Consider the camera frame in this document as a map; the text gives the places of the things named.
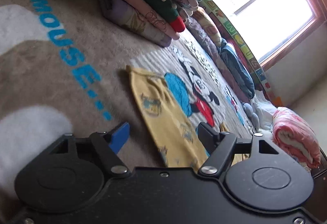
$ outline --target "metal rivet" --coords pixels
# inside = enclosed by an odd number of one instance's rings
[[[213,166],[204,166],[201,168],[201,172],[204,174],[215,174],[218,170]]]
[[[168,172],[161,172],[161,173],[160,173],[160,176],[161,176],[161,177],[168,177],[169,174],[168,174]]]
[[[34,221],[28,217],[24,220],[24,224],[34,224]]]
[[[113,166],[111,168],[112,173],[115,174],[124,174],[128,171],[128,168],[126,168],[125,166],[122,165],[117,165],[117,166]]]
[[[293,222],[294,224],[305,224],[305,220],[301,217],[298,217],[296,220]]]

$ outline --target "yellow cloth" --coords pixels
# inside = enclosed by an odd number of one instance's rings
[[[144,69],[126,67],[143,119],[167,167],[192,167],[208,158],[195,129],[163,77]]]
[[[229,132],[229,130],[226,127],[225,122],[222,122],[220,124],[220,132]],[[247,160],[248,158],[249,158],[248,154],[235,154],[232,165],[235,165],[236,163],[241,162],[243,160]]]

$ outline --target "wooden window frame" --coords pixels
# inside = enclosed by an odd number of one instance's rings
[[[313,11],[313,18],[284,45],[282,45],[280,48],[278,48],[278,50],[260,63],[264,71],[267,71],[269,68],[274,66],[327,20],[327,0],[307,1]]]

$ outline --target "white wall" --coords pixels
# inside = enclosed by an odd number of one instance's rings
[[[292,109],[305,119],[315,132],[322,150],[327,152],[327,75],[320,79],[304,97],[292,105]]]
[[[327,25],[321,25],[266,71],[275,95],[285,106],[304,95],[327,71]]]

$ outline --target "mickey mouse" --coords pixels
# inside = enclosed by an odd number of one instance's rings
[[[214,94],[211,87],[201,79],[195,68],[191,66],[192,62],[188,58],[184,57],[183,53],[178,48],[174,47],[174,52],[185,73],[190,79],[190,82],[192,83],[193,94],[197,98],[196,102],[190,104],[192,112],[201,113],[206,118],[208,124],[214,127],[214,111],[210,104],[215,103],[216,105],[219,105],[217,96]]]

